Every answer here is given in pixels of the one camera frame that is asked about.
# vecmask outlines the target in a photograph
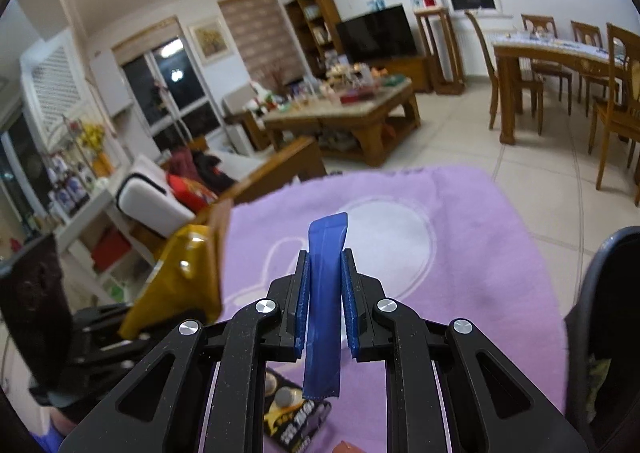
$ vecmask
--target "black television screen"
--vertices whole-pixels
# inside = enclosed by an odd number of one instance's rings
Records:
[[[337,28],[351,64],[418,54],[402,5],[338,23]]]

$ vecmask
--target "brown window shade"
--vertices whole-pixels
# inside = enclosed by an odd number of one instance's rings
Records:
[[[173,16],[134,34],[111,50],[118,65],[122,66],[180,36],[182,36],[182,29],[177,17]]]
[[[252,80],[280,91],[284,83],[304,76],[305,67],[278,0],[222,0],[218,4]]]

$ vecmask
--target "picture frame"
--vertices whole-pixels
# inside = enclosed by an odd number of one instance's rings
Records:
[[[221,16],[212,16],[189,27],[198,57],[208,65],[232,53]]]

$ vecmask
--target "cartoon print on cloth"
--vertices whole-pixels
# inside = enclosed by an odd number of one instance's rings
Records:
[[[347,204],[337,212],[349,216],[344,246],[353,251],[358,271],[378,278],[387,296],[402,301],[425,280],[436,255],[436,238],[427,214],[419,205],[391,197],[369,197]],[[301,250],[308,250],[306,235],[274,242],[262,264],[258,284],[225,299],[225,311],[233,314],[264,298],[271,281],[295,272]],[[343,347],[346,343],[342,316]]]

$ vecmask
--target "wooden sofa armrest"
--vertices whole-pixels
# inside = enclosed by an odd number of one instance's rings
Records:
[[[233,113],[225,117],[227,124],[241,124],[249,137],[249,141],[256,151],[262,151],[271,146],[267,132],[260,129],[251,112]]]
[[[236,182],[218,198],[218,202],[230,198],[235,205],[253,202],[290,183],[295,177],[300,181],[326,176],[318,142],[302,136],[277,152],[243,180]],[[209,210],[201,211],[192,222],[205,224]]]

